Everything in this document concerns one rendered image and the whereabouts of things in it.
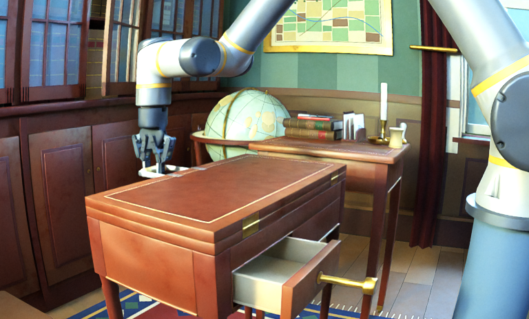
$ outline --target cup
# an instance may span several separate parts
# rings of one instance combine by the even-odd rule
[[[404,132],[404,128],[400,127],[390,127],[390,138],[389,138],[389,147],[400,149],[402,148],[402,132]]]

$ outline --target gold curtain rod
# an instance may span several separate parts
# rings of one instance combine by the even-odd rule
[[[410,48],[416,50],[426,50],[429,52],[450,52],[452,54],[457,54],[459,52],[457,48],[430,47],[427,45],[410,45]]]

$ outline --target blue cylinder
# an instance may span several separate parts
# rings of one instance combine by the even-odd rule
[[[529,232],[474,219],[454,319],[526,319]]]

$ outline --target gold picture frame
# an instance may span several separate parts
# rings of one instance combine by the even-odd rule
[[[380,2],[380,32],[381,42],[344,42],[344,41],[279,41],[272,40],[277,37],[277,25],[264,39],[264,52],[326,52],[346,54],[374,54],[393,55],[393,21],[391,13],[391,0],[379,0]]]

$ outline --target green wall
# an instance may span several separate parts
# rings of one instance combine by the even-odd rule
[[[224,28],[249,0],[225,0]],[[393,56],[323,53],[255,53],[252,69],[237,78],[223,79],[223,87],[311,88],[380,92],[388,83],[391,94],[422,94],[419,0],[392,0]]]

